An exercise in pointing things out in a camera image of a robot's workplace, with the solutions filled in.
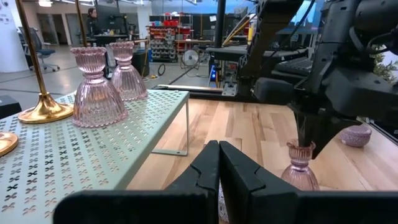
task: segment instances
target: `blue chair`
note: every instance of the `blue chair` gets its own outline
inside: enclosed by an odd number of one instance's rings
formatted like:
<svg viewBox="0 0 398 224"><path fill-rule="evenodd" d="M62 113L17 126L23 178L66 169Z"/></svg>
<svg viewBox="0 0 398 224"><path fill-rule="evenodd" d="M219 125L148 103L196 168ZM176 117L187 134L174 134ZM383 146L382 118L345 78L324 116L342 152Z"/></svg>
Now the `blue chair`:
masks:
<svg viewBox="0 0 398 224"><path fill-rule="evenodd" d="M19 30L21 31L21 34L25 38L25 44L24 44L24 51L26 55L30 55L29 48L26 43L26 35L24 32L24 28L19 27ZM36 50L36 55L37 58L42 60L42 63L40 64L40 67L42 67L44 70L46 70L48 67L52 68L52 71L55 72L56 70L60 70L60 67L58 65L50 64L50 63L45 63L44 59L50 57L52 54L55 53L55 50L49 49L48 46L50 45L49 43L43 43L39 38L39 35L37 35L37 30L35 28L29 28L30 30L30 36L32 37L33 44L35 45L35 50Z"/></svg>

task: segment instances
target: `pink ribbed glass vase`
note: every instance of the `pink ribbed glass vase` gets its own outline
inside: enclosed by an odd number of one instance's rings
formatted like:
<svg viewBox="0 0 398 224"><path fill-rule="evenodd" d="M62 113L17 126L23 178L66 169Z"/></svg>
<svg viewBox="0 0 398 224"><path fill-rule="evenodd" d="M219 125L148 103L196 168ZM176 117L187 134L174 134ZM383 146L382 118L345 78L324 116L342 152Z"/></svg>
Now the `pink ribbed glass vase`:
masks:
<svg viewBox="0 0 398 224"><path fill-rule="evenodd" d="M317 178L308 166L315 143L300 147L299 140L293 139L287 142L287 147L292 164L285 169L281 178L300 190L319 190Z"/></svg>
<svg viewBox="0 0 398 224"><path fill-rule="evenodd" d="M115 87L104 78L104 47L70 49L85 79L75 98L72 122L76 126L93 128L116 123L127 116L127 110Z"/></svg>
<svg viewBox="0 0 398 224"><path fill-rule="evenodd" d="M133 41L110 44L118 66L113 72L112 83L122 100L137 100L148 95L139 72L131 65Z"/></svg>

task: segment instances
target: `perforated metal shelf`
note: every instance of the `perforated metal shelf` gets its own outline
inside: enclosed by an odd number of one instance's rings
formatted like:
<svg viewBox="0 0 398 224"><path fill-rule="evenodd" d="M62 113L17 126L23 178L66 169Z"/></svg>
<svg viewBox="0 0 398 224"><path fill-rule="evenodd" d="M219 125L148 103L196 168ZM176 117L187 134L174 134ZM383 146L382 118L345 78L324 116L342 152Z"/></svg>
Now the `perforated metal shelf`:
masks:
<svg viewBox="0 0 398 224"><path fill-rule="evenodd" d="M186 91L149 90L126 103L129 116L104 128L78 128L71 118L22 124L0 120L19 145L0 157L0 223L51 223L56 204L85 189L125 189L188 100ZM73 94L58 101L73 103Z"/></svg>

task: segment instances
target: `concrete floor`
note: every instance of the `concrete floor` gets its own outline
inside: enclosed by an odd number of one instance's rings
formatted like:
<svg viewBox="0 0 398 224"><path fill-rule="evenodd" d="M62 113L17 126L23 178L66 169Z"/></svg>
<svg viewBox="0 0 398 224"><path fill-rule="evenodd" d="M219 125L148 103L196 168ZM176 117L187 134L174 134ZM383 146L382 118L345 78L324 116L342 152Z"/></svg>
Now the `concrete floor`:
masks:
<svg viewBox="0 0 398 224"><path fill-rule="evenodd" d="M45 87L53 98L59 98L77 89L83 80L82 72L77 68L74 56L69 52L67 46L53 47L56 53L45 62L57 64L60 70L52 72L51 69L43 71ZM150 74L157 74L161 63L150 63ZM148 89L158 84L169 84L172 80L180 76L184 69L180 68L179 63L165 63L165 73L154 80L145 82ZM198 70L193 69L177 80L174 85L207 86L208 79L197 76L208 76L207 65L202 65ZM36 105L39 93L36 75L31 71L16 73L0 73L0 96L9 95L17 100L23 110Z"/></svg>

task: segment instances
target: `storage rack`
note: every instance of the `storage rack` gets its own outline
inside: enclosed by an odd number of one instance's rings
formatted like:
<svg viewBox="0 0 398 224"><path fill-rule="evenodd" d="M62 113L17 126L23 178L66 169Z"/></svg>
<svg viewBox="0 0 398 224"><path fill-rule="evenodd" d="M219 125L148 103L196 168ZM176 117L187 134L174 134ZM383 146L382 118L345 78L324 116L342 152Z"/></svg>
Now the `storage rack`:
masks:
<svg viewBox="0 0 398 224"><path fill-rule="evenodd" d="M153 62L177 62L176 30L177 26L149 26Z"/></svg>

